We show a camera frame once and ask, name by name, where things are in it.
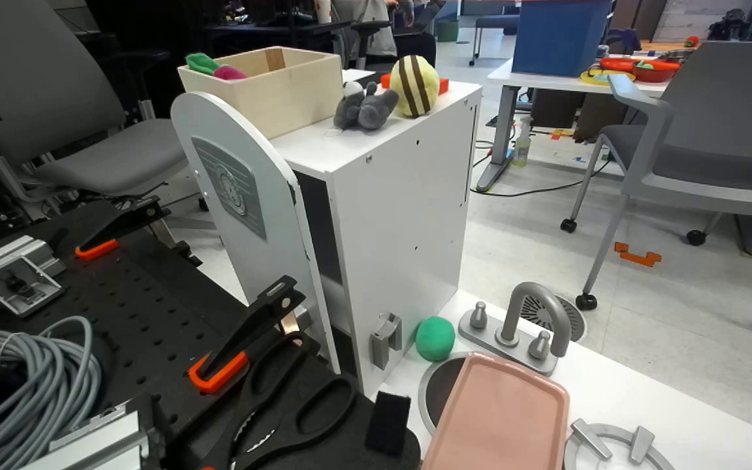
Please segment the pink plush toy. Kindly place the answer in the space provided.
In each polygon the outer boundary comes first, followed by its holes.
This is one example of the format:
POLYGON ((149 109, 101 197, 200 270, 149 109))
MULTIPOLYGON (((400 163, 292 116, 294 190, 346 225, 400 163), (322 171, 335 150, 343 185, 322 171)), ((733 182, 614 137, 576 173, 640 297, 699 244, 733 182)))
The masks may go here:
POLYGON ((238 80, 238 79, 246 79, 246 73, 243 73, 243 70, 238 70, 238 67, 229 67, 229 65, 221 65, 221 67, 217 67, 217 70, 215 70, 215 75, 217 75, 217 79, 224 79, 224 80, 238 80))

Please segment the white toy kitchen cabinet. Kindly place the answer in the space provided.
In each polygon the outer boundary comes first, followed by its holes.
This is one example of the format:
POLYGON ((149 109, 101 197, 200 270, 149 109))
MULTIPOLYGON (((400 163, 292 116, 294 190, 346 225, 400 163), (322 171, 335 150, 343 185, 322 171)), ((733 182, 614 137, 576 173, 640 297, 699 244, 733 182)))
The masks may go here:
POLYGON ((480 88, 376 133, 329 121, 268 139, 234 104, 186 91, 172 126, 246 295, 292 276, 301 326, 376 392, 459 289, 480 88))

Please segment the green plush ball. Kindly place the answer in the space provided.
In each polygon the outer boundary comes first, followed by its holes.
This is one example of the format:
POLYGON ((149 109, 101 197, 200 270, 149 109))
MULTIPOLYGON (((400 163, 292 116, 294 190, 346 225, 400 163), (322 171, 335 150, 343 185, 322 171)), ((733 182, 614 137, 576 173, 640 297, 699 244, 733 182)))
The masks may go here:
POLYGON ((452 348, 455 326, 446 318, 431 317, 418 325, 416 349, 421 359, 426 359, 427 364, 440 364, 452 355, 452 348))

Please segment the grey raccoon plush toy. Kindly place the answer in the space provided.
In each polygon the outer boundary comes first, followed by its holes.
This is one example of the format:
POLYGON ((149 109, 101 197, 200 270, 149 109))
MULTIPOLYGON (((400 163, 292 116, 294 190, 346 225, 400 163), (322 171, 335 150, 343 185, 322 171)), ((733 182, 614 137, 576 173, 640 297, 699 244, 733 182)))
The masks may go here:
POLYGON ((346 80, 343 87, 343 100, 335 109, 335 126, 340 131, 360 127, 360 131, 379 131, 387 117, 395 113, 400 93, 387 88, 376 91, 374 83, 360 87, 358 80, 346 80))

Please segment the yellow striped plush toy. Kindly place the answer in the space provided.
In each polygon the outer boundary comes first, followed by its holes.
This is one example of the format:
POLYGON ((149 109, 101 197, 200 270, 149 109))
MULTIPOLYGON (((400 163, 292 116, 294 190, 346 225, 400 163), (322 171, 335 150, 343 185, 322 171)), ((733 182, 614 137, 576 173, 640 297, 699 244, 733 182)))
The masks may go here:
POLYGON ((422 56, 404 56, 391 65, 390 88, 401 117, 422 117, 438 100, 438 70, 422 56))

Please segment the grey toy faucet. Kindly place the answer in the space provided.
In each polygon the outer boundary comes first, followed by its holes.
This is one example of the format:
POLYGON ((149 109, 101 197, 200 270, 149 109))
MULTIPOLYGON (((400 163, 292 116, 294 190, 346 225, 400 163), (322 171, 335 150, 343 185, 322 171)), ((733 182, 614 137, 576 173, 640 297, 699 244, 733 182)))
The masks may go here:
POLYGON ((512 289, 503 317, 474 302, 456 321, 456 331, 494 355, 550 375, 580 338, 581 325, 576 309, 550 287, 523 283, 512 289))

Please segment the pink toy sink basin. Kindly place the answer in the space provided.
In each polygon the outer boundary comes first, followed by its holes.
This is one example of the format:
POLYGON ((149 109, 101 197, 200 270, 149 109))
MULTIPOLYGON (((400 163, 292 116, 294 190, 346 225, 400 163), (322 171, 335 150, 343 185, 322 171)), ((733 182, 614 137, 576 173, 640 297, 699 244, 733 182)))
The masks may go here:
POLYGON ((470 353, 421 470, 561 470, 570 395, 503 359, 470 353))

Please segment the green plush toy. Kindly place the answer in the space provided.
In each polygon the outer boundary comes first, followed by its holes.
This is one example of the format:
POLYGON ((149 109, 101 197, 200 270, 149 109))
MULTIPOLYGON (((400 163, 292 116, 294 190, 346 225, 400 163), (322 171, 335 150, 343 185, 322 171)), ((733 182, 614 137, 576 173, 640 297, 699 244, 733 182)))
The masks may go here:
POLYGON ((215 58, 208 58, 205 53, 188 53, 186 56, 186 65, 190 70, 198 70, 198 73, 205 73, 205 75, 215 75, 219 70, 219 62, 215 58))

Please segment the wooden box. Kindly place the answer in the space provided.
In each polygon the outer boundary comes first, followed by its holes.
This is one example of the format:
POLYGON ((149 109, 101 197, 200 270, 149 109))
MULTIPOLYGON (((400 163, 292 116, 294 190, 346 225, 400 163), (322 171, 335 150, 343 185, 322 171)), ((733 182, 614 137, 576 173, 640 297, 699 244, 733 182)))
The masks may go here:
POLYGON ((186 91, 205 91, 243 113, 273 139, 335 116, 343 100, 343 62, 335 53, 297 46, 259 46, 217 58, 238 79, 181 65, 186 91))

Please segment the black scissors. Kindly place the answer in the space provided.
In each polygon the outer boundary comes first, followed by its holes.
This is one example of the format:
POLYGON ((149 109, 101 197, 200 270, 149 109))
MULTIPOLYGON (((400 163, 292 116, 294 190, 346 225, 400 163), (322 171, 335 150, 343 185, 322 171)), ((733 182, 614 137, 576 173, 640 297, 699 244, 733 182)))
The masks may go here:
POLYGON ((292 338, 272 340, 249 370, 243 412, 224 441, 226 470, 259 470, 273 456, 292 455, 329 437, 358 400, 350 375, 332 374, 302 398, 288 381, 305 364, 309 349, 292 338))

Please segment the black orange clamp front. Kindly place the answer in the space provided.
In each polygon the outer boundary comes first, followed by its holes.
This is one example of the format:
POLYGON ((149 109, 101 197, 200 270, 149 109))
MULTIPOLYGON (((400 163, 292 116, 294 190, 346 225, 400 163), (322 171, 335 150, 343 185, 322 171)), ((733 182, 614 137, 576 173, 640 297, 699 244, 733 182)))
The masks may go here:
POLYGON ((292 314, 305 295, 289 275, 272 283, 243 314, 221 345, 188 366, 188 381, 200 395, 219 395, 259 355, 260 340, 280 331, 280 321, 292 314))

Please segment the black orange clamp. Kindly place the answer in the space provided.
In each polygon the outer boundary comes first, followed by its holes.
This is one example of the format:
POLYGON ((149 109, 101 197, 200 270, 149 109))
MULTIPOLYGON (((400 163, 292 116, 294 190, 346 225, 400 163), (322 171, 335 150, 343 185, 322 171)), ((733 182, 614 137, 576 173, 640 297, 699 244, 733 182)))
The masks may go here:
POLYGON ((158 220, 168 216, 168 208, 158 202, 147 202, 132 208, 122 208, 121 215, 109 216, 97 232, 83 237, 74 257, 78 262, 97 262, 121 248, 121 240, 131 232, 139 232, 158 220))
POLYGON ((200 395, 219 395, 259 355, 260 340, 280 331, 280 321, 292 314, 305 295, 289 275, 272 283, 243 314, 221 345, 188 366, 188 381, 200 395))

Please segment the black orange clamp rear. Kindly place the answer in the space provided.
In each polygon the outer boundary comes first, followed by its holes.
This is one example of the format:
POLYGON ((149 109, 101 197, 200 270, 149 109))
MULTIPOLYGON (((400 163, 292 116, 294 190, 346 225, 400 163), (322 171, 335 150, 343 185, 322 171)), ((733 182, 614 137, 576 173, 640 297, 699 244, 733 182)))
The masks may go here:
POLYGON ((147 202, 132 208, 122 208, 121 215, 109 216, 97 232, 83 237, 74 257, 78 262, 97 262, 121 248, 121 240, 131 232, 139 232, 158 220, 168 216, 168 208, 158 202, 147 202))

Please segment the white desk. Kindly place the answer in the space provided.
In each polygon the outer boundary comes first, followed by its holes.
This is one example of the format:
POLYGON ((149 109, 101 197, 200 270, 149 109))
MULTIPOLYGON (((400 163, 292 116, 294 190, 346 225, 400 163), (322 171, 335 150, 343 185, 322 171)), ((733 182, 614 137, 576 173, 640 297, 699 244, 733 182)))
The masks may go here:
POLYGON ((484 168, 474 189, 487 193, 498 178, 515 163, 515 116, 531 116, 532 108, 546 100, 549 104, 575 104, 580 97, 608 97, 610 88, 600 80, 585 80, 575 75, 546 75, 546 73, 516 73, 512 62, 498 65, 487 73, 487 79, 498 87, 498 108, 487 151, 487 164, 484 168))

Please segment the grey chair left background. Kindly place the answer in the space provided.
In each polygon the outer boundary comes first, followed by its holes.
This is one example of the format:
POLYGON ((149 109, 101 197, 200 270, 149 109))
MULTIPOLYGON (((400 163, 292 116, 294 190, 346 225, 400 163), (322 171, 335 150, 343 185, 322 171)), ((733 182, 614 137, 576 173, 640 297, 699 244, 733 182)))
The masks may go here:
POLYGON ((0 181, 15 198, 136 197, 182 168, 172 124, 128 126, 109 79, 46 0, 0 0, 0 181))

